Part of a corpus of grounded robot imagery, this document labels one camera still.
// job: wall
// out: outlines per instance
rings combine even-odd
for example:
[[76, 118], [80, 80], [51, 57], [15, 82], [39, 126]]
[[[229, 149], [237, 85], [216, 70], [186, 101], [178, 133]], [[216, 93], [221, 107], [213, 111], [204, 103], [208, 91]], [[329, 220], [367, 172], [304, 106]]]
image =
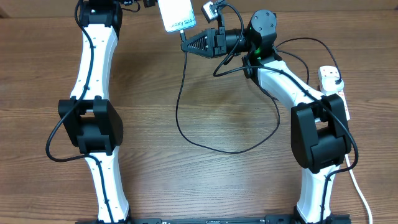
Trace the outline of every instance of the wall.
[[[195, 13], [208, 0], [192, 0]], [[68, 17], [73, 16], [76, 0], [0, 0], [3, 17]], [[398, 0], [228, 0], [240, 12], [258, 9], [271, 11], [354, 11], [389, 10]], [[157, 7], [142, 9], [141, 14], [158, 14]]]

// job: black wire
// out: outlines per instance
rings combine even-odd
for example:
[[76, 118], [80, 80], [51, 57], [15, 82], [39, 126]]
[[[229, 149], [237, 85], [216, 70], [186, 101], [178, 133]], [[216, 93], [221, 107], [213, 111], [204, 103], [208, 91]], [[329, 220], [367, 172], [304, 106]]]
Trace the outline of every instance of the black wire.
[[279, 46], [281, 46], [281, 45], [284, 44], [284, 43], [287, 43], [287, 42], [290, 42], [290, 41], [293, 41], [293, 40], [314, 40], [314, 41], [316, 41], [316, 42], [322, 44], [322, 45], [327, 49], [327, 51], [329, 52], [330, 57], [331, 57], [331, 59], [333, 60], [333, 62], [335, 63], [335, 67], [337, 68], [337, 72], [338, 72], [338, 74], [339, 74], [339, 76], [340, 76], [340, 78], [336, 81], [336, 84], [341, 83], [341, 81], [342, 81], [343, 79], [342, 79], [342, 77], [341, 77], [340, 69], [338, 68], [336, 59], [335, 59], [335, 57], [333, 56], [333, 54], [331, 53], [331, 50], [328, 48], [328, 46], [326, 46], [325, 43], [323, 43], [322, 41], [320, 41], [320, 40], [318, 40], [318, 39], [316, 39], [316, 38], [312, 38], [312, 37], [297, 37], [297, 38], [293, 38], [293, 39], [289, 39], [289, 40], [285, 40], [285, 41], [281, 42], [280, 44], [278, 44], [278, 45], [276, 46], [276, 48], [278, 48]]
[[137, 3], [137, 10], [128, 9], [128, 8], [122, 8], [122, 10], [126, 10], [126, 11], [129, 11], [129, 12], [139, 12], [139, 10], [141, 9], [141, 5], [137, 1], [135, 3]]
[[233, 72], [237, 72], [237, 71], [240, 71], [240, 70], [244, 70], [244, 69], [248, 69], [248, 68], [267, 69], [267, 70], [271, 70], [271, 71], [278, 72], [280, 74], [285, 75], [301, 91], [303, 91], [308, 97], [310, 97], [313, 101], [317, 102], [339, 124], [340, 128], [348, 135], [349, 140], [351, 140], [351, 143], [352, 143], [353, 148], [354, 148], [354, 153], [355, 153], [355, 159], [354, 159], [354, 162], [352, 163], [352, 165], [349, 166], [349, 167], [346, 167], [344, 169], [335, 170], [335, 171], [329, 173], [326, 176], [325, 186], [323, 188], [323, 194], [322, 194], [321, 219], [320, 219], [320, 222], [323, 223], [323, 210], [325, 208], [326, 191], [327, 191], [327, 188], [328, 188], [328, 183], [329, 183], [330, 177], [335, 175], [335, 174], [341, 173], [341, 172], [349, 171], [349, 170], [353, 169], [358, 163], [358, 159], [359, 159], [358, 147], [357, 147], [357, 145], [355, 143], [354, 137], [351, 135], [351, 133], [346, 129], [346, 127], [343, 125], [343, 123], [336, 117], [336, 115], [333, 114], [333, 112], [331, 112], [331, 110], [327, 106], [325, 106], [320, 100], [316, 99], [313, 95], [311, 95], [304, 87], [302, 87], [300, 85], [300, 83], [295, 78], [293, 78], [291, 75], [289, 75], [288, 73], [284, 72], [283, 70], [278, 70], [278, 69], [275, 69], [275, 68], [270, 68], [270, 67], [265, 67], [265, 66], [247, 66], [247, 67], [235, 68], [235, 69], [232, 69], [230, 71], [223, 72], [220, 75], [227, 75], [227, 74], [230, 74], [230, 73], [233, 73]]
[[193, 145], [195, 145], [195, 146], [203, 147], [203, 148], [205, 148], [205, 149], [210, 149], [210, 150], [216, 151], [216, 152], [222, 152], [222, 153], [226, 153], [226, 154], [242, 154], [242, 153], [244, 153], [244, 152], [248, 152], [248, 151], [254, 149], [255, 147], [258, 147], [259, 145], [261, 145], [262, 143], [264, 143], [266, 140], [268, 140], [268, 139], [278, 130], [279, 124], [280, 124], [279, 109], [278, 109], [278, 106], [277, 106], [275, 100], [274, 100], [273, 98], [271, 98], [272, 102], [273, 102], [274, 105], [275, 105], [276, 112], [277, 112], [277, 114], [278, 114], [277, 126], [276, 126], [275, 130], [274, 130], [272, 133], [270, 133], [270, 135], [268, 135], [268, 137], [266, 137], [264, 140], [262, 140], [260, 143], [256, 144], [255, 146], [250, 147], [249, 149], [245, 149], [245, 150], [243, 150], [243, 151], [228, 152], [228, 151], [223, 151], [223, 150], [219, 150], [219, 149], [214, 149], [214, 148], [208, 147], [208, 146], [203, 146], [203, 145], [201, 145], [201, 144], [198, 144], [198, 143], [195, 143], [195, 142], [189, 140], [189, 139], [182, 133], [181, 128], [180, 128], [180, 124], [178, 123], [178, 106], [179, 106], [179, 104], [180, 104], [181, 93], [182, 93], [182, 89], [183, 89], [183, 86], [184, 86], [185, 72], [187, 71], [187, 52], [184, 52], [184, 54], [185, 54], [184, 71], [183, 71], [183, 73], [182, 73], [182, 82], [181, 82], [181, 87], [180, 87], [180, 93], [178, 94], [177, 104], [175, 105], [175, 122], [176, 122], [176, 124], [177, 124], [178, 131], [180, 132], [181, 136], [182, 136], [185, 140], [187, 140], [189, 143], [191, 143], [191, 144], [193, 144]]
[[214, 77], [218, 77], [218, 75], [217, 75], [218, 70], [221, 68], [221, 66], [223, 66], [224, 63], [227, 62], [227, 60], [229, 59], [229, 57], [230, 57], [231, 55], [234, 54], [235, 49], [236, 49], [236, 47], [237, 47], [238, 44], [239, 44], [239, 41], [242, 39], [243, 30], [244, 30], [243, 19], [242, 19], [240, 13], [238, 12], [238, 10], [237, 10], [233, 5], [231, 5], [231, 4], [229, 4], [229, 3], [223, 3], [223, 4], [220, 4], [220, 6], [228, 6], [228, 7], [230, 7], [230, 8], [236, 13], [236, 15], [237, 15], [238, 18], [239, 18], [239, 21], [241, 22], [241, 34], [239, 35], [239, 38], [237, 39], [237, 41], [236, 41], [236, 43], [235, 43], [235, 46], [232, 48], [232, 51], [231, 51], [231, 52], [224, 58], [224, 60], [217, 66], [216, 70], [214, 70], [214, 72], [213, 72], [213, 76], [214, 76]]
[[295, 54], [292, 54], [290, 52], [287, 52], [287, 51], [284, 51], [284, 50], [279, 50], [279, 49], [277, 51], [280, 52], [280, 53], [287, 54], [287, 55], [290, 55], [292, 57], [295, 57], [295, 58], [299, 59], [304, 64], [305, 68], [307, 69], [307, 82], [306, 82], [306, 84], [308, 85], [310, 83], [310, 69], [308, 68], [308, 65], [304, 62], [304, 60], [301, 59], [299, 56], [297, 56]]
[[88, 35], [87, 31], [83, 28], [83, 26], [80, 24], [80, 21], [77, 17], [77, 11], [80, 7], [80, 5], [83, 5], [82, 0], [79, 0], [76, 8], [75, 8], [75, 20], [77, 25], [79, 26], [79, 28], [81, 29], [81, 31], [84, 33], [84, 35], [87, 37], [88, 42], [90, 43], [90, 66], [88, 67], [88, 75], [87, 75], [87, 79], [86, 79], [86, 83], [83, 87], [83, 92], [81, 94], [81, 96], [79, 97], [79, 99], [76, 101], [76, 103], [72, 106], [72, 108], [65, 114], [65, 116], [57, 123], [57, 125], [55, 125], [54, 129], [52, 130], [49, 138], [47, 139], [47, 143], [45, 145], [45, 153], [46, 155], [55, 162], [68, 162], [68, 161], [74, 161], [77, 159], [82, 159], [82, 158], [90, 158], [93, 159], [96, 162], [96, 165], [98, 166], [98, 170], [99, 170], [99, 176], [101, 177], [101, 185], [102, 185], [102, 190], [103, 190], [103, 195], [104, 195], [104, 202], [106, 204], [106, 207], [108, 209], [108, 213], [109, 213], [109, 217], [111, 219], [111, 223], [114, 223], [113, 221], [113, 216], [112, 216], [112, 212], [111, 212], [111, 207], [109, 205], [109, 200], [108, 197], [106, 195], [106, 190], [105, 190], [105, 181], [104, 181], [104, 175], [103, 175], [103, 171], [102, 171], [102, 167], [101, 167], [101, 162], [89, 155], [89, 154], [85, 154], [85, 155], [80, 155], [80, 156], [73, 156], [73, 157], [69, 157], [66, 159], [57, 159], [55, 157], [53, 157], [50, 153], [50, 145], [51, 145], [51, 141], [55, 136], [55, 133], [58, 131], [59, 127], [63, 124], [63, 122], [65, 121], [65, 119], [70, 116], [70, 114], [72, 112], [74, 112], [74, 110], [76, 109], [76, 107], [80, 104], [80, 102], [84, 99], [86, 92], [88, 90], [88, 84], [90, 82], [90, 78], [91, 78], [91, 73], [93, 71], [93, 64], [94, 64], [94, 45], [93, 45], [93, 41], [91, 40], [91, 37]]

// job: brown tabletop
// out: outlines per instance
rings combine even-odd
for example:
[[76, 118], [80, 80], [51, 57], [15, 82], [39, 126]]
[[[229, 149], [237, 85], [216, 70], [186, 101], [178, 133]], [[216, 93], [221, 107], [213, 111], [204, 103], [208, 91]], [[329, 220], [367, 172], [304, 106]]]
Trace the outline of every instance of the brown tabletop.
[[[250, 16], [243, 14], [245, 23]], [[332, 49], [346, 84], [349, 128], [359, 147], [354, 170], [358, 184], [374, 222], [396, 223], [397, 11], [285, 12], [277, 18], [276, 43], [309, 36]], [[227, 28], [239, 25], [234, 14], [227, 14], [226, 20]], [[197, 24], [187, 31], [189, 37], [210, 26], [202, 15], [197, 15]], [[0, 223], [73, 223], [98, 214], [86, 162], [59, 164], [45, 155], [45, 142], [59, 120], [58, 100], [68, 99], [76, 82], [81, 39], [73, 18], [0, 20]], [[281, 48], [308, 63], [314, 88], [318, 68], [333, 64], [316, 42], [301, 40]], [[301, 62], [283, 57], [294, 73], [306, 77]], [[195, 142], [237, 151], [272, 132], [276, 112], [242, 72], [214, 78], [220, 60], [188, 55], [180, 124]], [[228, 68], [239, 66], [236, 58]], [[159, 16], [125, 14], [112, 62], [110, 97], [124, 123], [120, 169], [133, 216], [292, 213], [300, 197], [301, 168], [290, 149], [289, 111], [278, 103], [279, 130], [245, 154], [192, 146], [175, 125], [182, 68], [178, 34], [166, 33]], [[51, 151], [57, 157], [79, 153], [64, 128]], [[367, 223], [348, 173], [336, 177], [331, 209], [349, 213], [353, 223]]]

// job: wooden surface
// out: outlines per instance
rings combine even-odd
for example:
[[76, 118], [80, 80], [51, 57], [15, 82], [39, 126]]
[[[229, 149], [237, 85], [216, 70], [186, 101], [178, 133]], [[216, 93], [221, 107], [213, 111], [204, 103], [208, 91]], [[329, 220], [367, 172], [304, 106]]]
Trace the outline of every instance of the wooden surface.
[[[332, 49], [346, 83], [350, 131], [359, 146], [354, 173], [375, 223], [398, 215], [398, 13], [281, 12], [278, 39], [310, 36]], [[243, 14], [245, 23], [251, 13]], [[188, 36], [208, 27], [198, 16]], [[237, 27], [235, 15], [226, 15]], [[95, 190], [85, 161], [58, 164], [45, 142], [59, 120], [78, 73], [81, 32], [73, 19], [0, 20], [0, 223], [73, 223], [95, 219]], [[321, 45], [283, 46], [317, 69], [332, 61]], [[305, 78], [303, 65], [283, 55]], [[238, 72], [211, 75], [220, 59], [188, 55], [180, 123], [192, 140], [231, 151], [252, 146], [275, 127], [275, 108]], [[228, 68], [241, 66], [235, 59]], [[175, 125], [183, 53], [178, 34], [159, 16], [125, 16], [115, 51], [110, 96], [124, 123], [120, 168], [134, 217], [255, 217], [291, 213], [300, 196], [301, 171], [290, 150], [288, 111], [278, 103], [281, 126], [266, 143], [241, 155], [223, 155], [187, 143]], [[51, 150], [78, 154], [63, 128]], [[333, 212], [367, 223], [349, 174], [337, 176]]]
[[[195, 13], [200, 13], [202, 5], [209, 0], [192, 0]], [[266, 8], [279, 12], [302, 11], [358, 11], [391, 10], [398, 7], [398, 0], [228, 0], [240, 12], [254, 12]], [[77, 0], [0, 0], [4, 17], [71, 17]], [[159, 14], [158, 7], [144, 9], [140, 14]]]

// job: white cord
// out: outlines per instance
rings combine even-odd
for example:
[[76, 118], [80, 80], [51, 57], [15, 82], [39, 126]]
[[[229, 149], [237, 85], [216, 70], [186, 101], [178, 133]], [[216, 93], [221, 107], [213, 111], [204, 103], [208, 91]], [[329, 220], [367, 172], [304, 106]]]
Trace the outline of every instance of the white cord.
[[[349, 167], [351, 164], [349, 163], [348, 154], [345, 155], [345, 158], [346, 158], [347, 167]], [[369, 207], [368, 202], [366, 201], [365, 197], [363, 196], [361, 189], [359, 189], [359, 186], [358, 186], [358, 183], [356, 182], [353, 170], [349, 170], [349, 174], [353, 180], [356, 191], [358, 192], [359, 196], [362, 199], [363, 204], [366, 207], [366, 211], [368, 212], [368, 217], [369, 217], [369, 224], [373, 224], [371, 208]]]

